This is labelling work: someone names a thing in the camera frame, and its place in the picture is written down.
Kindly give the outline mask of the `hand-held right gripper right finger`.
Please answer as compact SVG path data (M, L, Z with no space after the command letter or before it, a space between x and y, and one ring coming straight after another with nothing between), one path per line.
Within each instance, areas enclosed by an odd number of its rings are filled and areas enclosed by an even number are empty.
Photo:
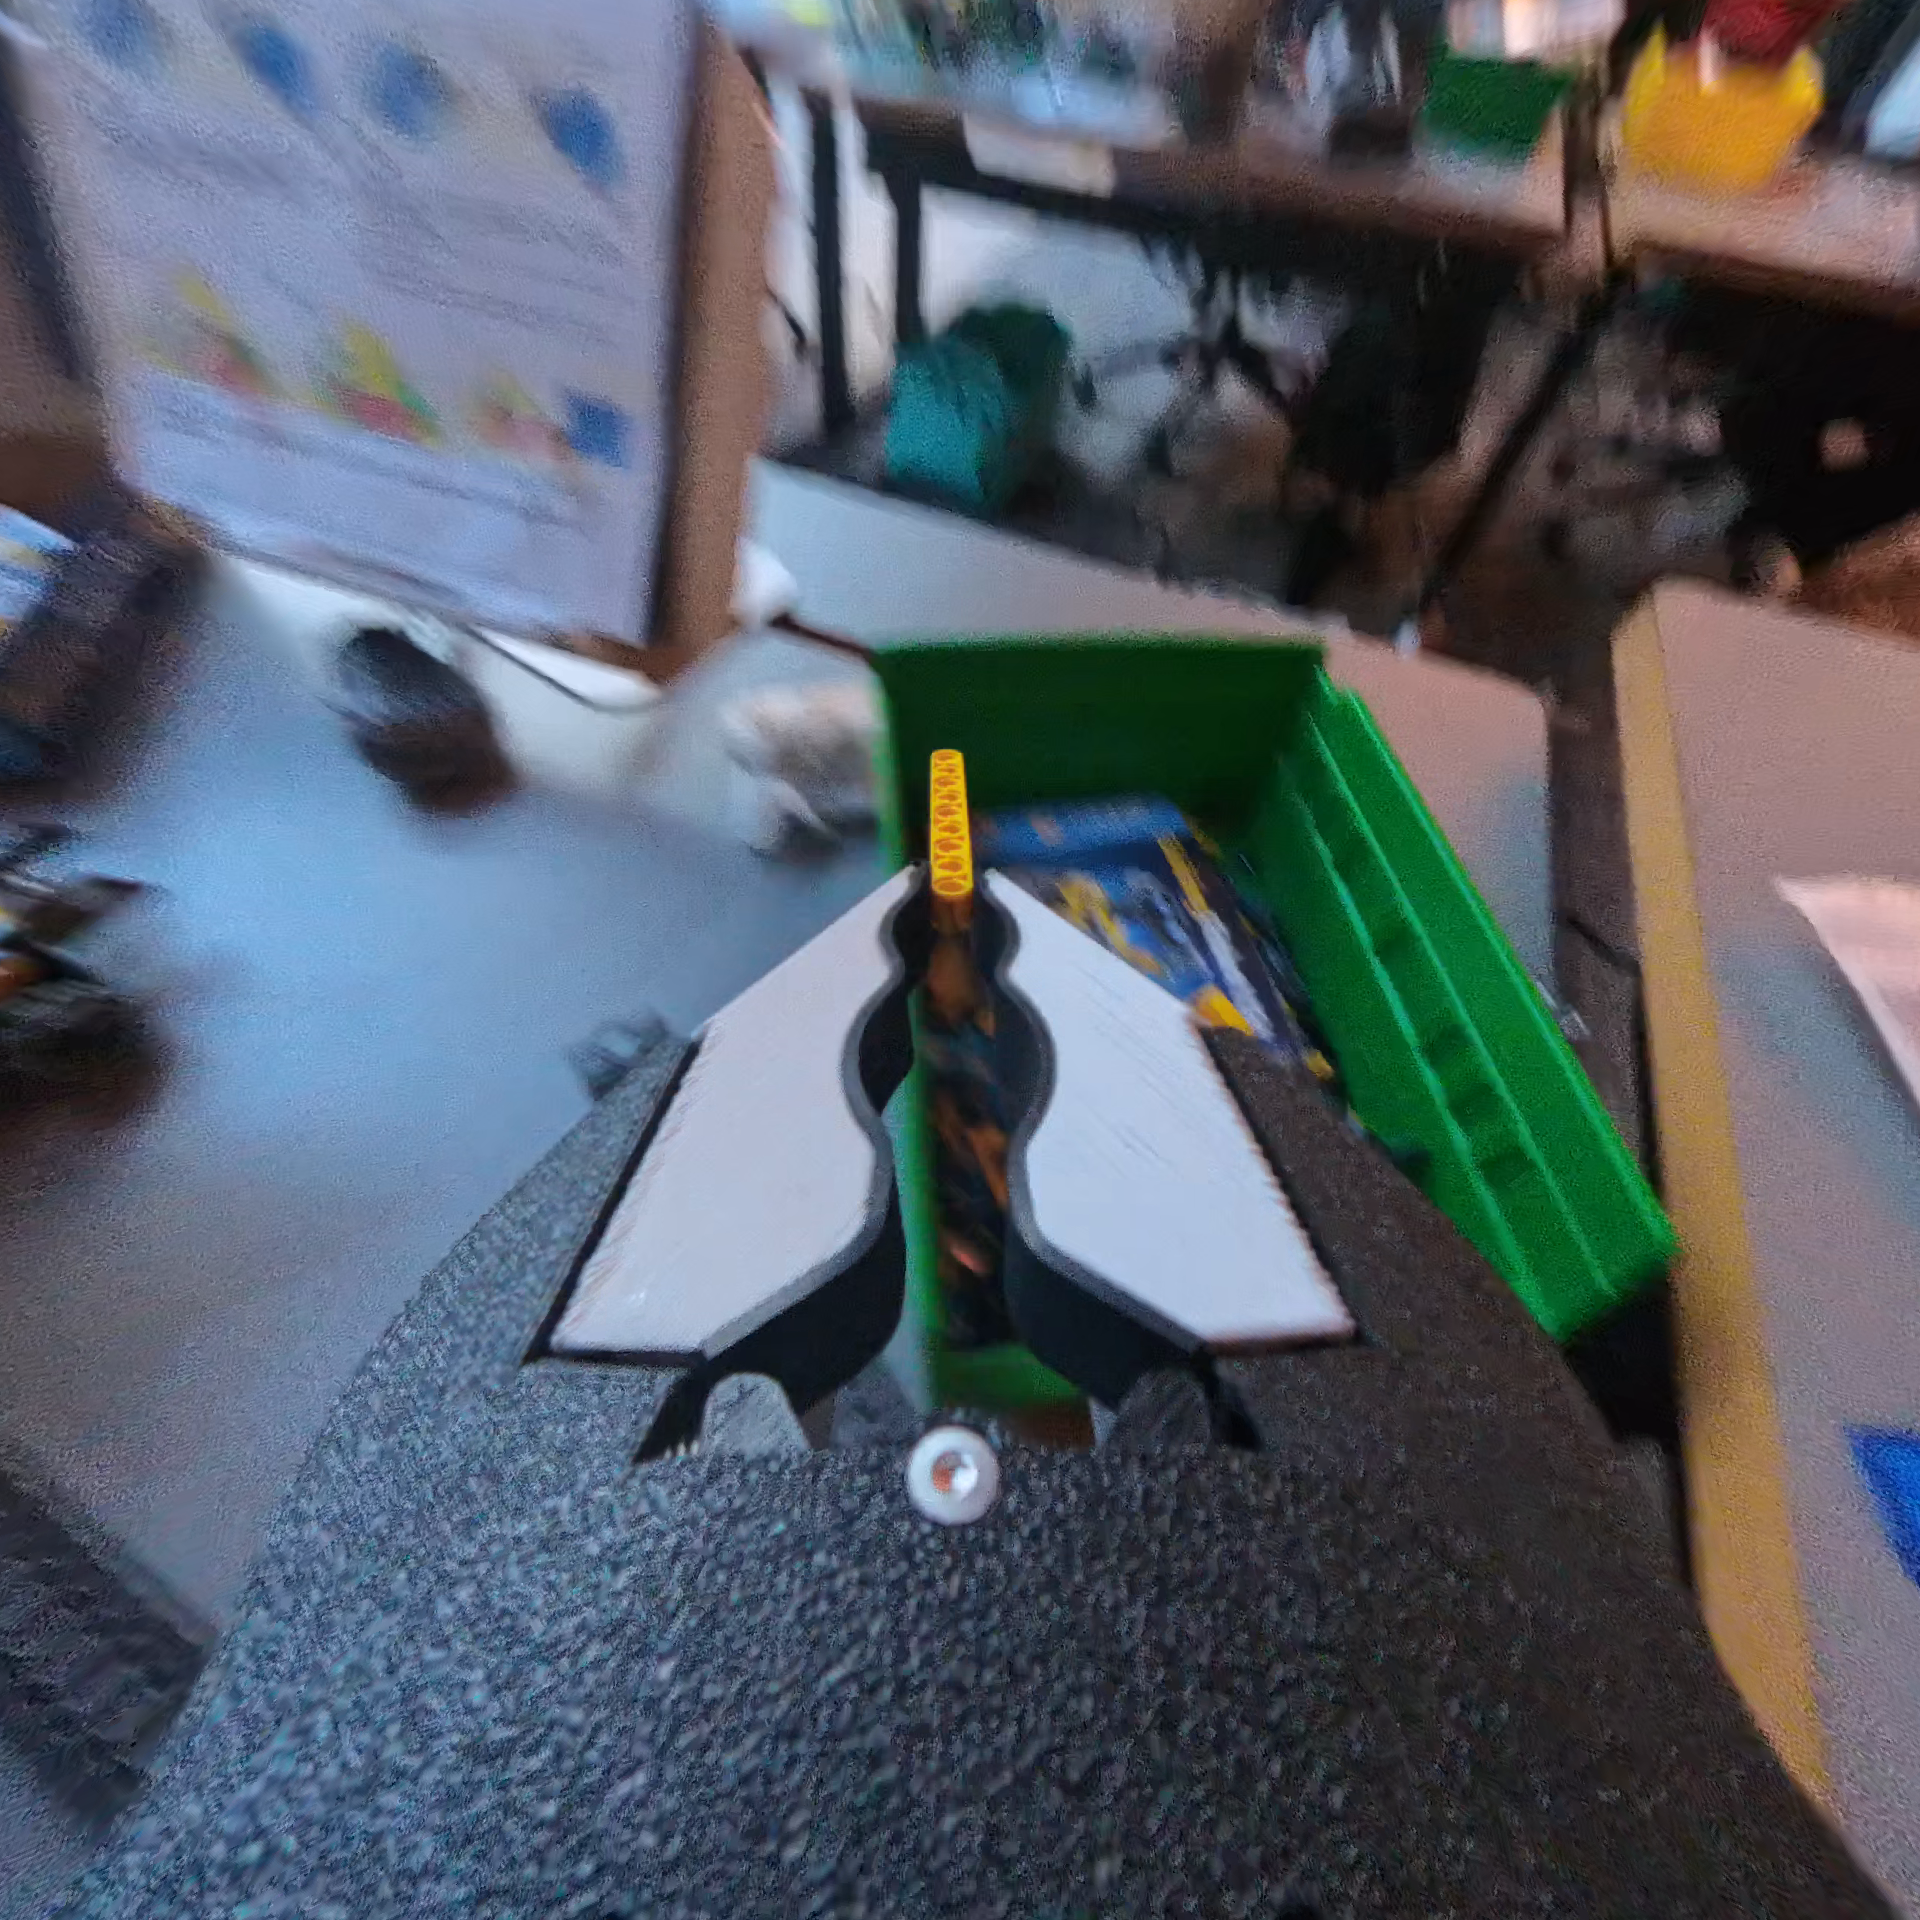
M1355 1338L1196 1013L1024 886L980 884L1021 1343L1096 1404Z

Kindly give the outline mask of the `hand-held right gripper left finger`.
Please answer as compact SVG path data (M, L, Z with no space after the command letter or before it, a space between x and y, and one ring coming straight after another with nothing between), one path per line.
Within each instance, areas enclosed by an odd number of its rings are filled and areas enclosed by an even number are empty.
M904 869L722 1005L672 1072L549 1314L554 1360L731 1376L811 1410L892 1342L905 1230L885 1112L914 1066L925 872Z

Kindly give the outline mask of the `green plastic bin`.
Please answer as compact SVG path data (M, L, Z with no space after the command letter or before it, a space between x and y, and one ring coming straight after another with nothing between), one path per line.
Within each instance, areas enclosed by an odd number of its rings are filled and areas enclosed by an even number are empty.
M880 685L880 839L929 876L929 756L961 749L971 814L1164 798L1274 921L1343 1086L1330 1117L1411 1148L1419 1193L1556 1351L1618 1319L1673 1230L1548 1002L1372 713L1314 641L1073 634L896 645ZM1087 1400L1027 1346L956 1351L940 1320L922 984L904 1120L908 1320L937 1407ZM1298 1062L1202 1023L1216 1065Z

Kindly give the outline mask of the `short yellow perforated beam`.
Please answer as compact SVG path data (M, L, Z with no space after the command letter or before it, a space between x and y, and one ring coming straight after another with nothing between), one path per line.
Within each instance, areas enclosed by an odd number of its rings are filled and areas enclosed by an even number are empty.
M929 889L961 921L977 896L969 769L961 749L929 756Z

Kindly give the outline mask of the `yellow black toy car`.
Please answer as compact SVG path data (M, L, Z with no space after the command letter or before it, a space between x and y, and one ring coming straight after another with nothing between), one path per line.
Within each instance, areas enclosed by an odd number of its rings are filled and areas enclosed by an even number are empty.
M146 1039L135 993L88 959L88 942L149 894L141 879L68 870L72 831L4 825L2 1089L4 1097L101 1086Z

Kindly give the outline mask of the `adjacent grey desk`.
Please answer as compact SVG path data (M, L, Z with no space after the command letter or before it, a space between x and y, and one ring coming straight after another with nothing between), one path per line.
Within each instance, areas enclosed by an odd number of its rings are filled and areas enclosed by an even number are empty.
M1916 884L1916 647L1661 583L1613 674L1696 1599L1916 1916L1916 1097L1785 894Z

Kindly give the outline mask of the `grey track strip right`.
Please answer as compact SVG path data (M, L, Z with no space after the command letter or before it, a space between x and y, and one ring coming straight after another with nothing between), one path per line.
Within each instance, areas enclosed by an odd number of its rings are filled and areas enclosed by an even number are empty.
M657 1013L602 1022L586 1039L567 1052L570 1065L589 1101L599 1101L618 1088L639 1065L658 1049L674 1052L682 1039Z

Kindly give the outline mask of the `pile of small building pieces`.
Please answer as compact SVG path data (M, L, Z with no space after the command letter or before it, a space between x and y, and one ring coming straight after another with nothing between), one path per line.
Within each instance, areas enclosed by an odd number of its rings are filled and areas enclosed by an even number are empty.
M1017 1124L977 900L936 881L920 1056L925 1074L933 1264L944 1338L961 1352L1027 1346L1008 1294Z

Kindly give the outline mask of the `robot kit instruction booklet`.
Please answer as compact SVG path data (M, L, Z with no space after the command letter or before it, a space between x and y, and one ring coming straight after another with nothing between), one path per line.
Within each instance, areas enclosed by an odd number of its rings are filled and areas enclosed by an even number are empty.
M1253 1036L1325 1089L1343 1086L1274 921L1171 800L979 809L971 849L1202 1023Z

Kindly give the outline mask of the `crumpled white tissue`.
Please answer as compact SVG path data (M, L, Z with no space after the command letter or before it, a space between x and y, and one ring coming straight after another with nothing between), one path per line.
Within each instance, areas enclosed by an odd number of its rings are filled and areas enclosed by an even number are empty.
M771 685L717 717L729 801L764 856L807 856L877 823L877 694L867 680Z

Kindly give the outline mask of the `grey building block assembly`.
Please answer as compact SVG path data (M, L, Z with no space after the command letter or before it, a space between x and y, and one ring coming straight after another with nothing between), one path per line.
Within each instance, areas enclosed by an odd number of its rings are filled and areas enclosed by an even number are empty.
M330 657L328 706L357 756L417 809L466 814L517 786L480 690L404 630L352 628Z

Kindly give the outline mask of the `flat grey track strip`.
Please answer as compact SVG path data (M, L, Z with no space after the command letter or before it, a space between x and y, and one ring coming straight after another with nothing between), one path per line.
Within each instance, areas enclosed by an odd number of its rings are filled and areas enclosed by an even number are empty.
M138 1797L208 1656L120 1550L2 1469L4 1746L88 1823Z

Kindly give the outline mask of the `teal box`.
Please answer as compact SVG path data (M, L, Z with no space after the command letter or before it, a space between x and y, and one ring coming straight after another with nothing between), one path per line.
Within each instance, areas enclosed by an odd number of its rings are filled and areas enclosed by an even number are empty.
M1002 517L1050 462L1073 365L1071 329L1041 304L965 308L896 351L882 428L887 489Z

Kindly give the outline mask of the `instruction sheet on stand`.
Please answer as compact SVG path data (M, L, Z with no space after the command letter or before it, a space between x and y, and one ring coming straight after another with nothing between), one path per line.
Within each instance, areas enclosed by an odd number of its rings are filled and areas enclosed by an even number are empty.
M89 375L80 306L55 234L52 201L27 111L15 36L4 30L4 242L16 302L48 334L42 350L72 392L74 422L55 440L72 455L72 480L52 477L52 455L26 455L26 434L4 429L4 494L40 518L82 526L116 504L144 506L199 538L207 559L251 561L333 592L349 608L429 617L479 640L501 640L530 669L555 665L561 690L620 711L639 693L597 693L602 680L669 685L733 628L737 549L745 537L747 469L762 431L762 266L772 209L772 135L738 49L706 5L697 9L697 54L679 213L677 384L668 414L668 496L658 542L651 626L644 640L594 633L514 633L426 609L384 592L336 583L232 550L193 518L138 494L113 465L106 410Z

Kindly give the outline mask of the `printed instruction sheet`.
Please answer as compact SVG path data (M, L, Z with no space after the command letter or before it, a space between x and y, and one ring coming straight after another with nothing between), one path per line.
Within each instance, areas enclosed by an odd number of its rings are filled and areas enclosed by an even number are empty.
M115 472L239 553L644 640L697 6L4 16Z

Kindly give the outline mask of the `long wooden workbench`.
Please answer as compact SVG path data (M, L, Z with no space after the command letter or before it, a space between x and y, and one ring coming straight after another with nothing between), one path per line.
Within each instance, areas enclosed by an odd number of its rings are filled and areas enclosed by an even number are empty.
M1591 117L1556 110L1524 162L1418 146L1403 159L1332 159L1276 114L1228 140L1178 135L1162 100L1096 89L1084 100L1031 81L1003 94L914 84L901 73L831 79L827 94L880 140L924 136L971 162L971 135L1012 174L989 184L1071 188L1122 199L1274 209L1555 260L1577 284L1672 273L1723 292L1916 325L1916 178L1815 156L1773 184L1708 197L1617 178Z

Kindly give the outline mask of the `small green bin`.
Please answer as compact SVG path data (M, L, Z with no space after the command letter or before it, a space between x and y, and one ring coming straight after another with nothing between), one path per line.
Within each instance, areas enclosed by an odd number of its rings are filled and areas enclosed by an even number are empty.
M1460 54L1444 44L1432 54L1419 128L1458 153L1524 162L1572 89L1562 63Z

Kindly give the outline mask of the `yellow storage bin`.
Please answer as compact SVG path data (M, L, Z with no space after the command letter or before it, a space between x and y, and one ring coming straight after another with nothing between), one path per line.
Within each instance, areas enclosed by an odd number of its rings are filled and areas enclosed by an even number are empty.
M1778 66L1737 62L1706 36L1669 40L1655 20L1626 74L1617 169L1701 194L1759 194L1793 166L1821 106L1812 47Z

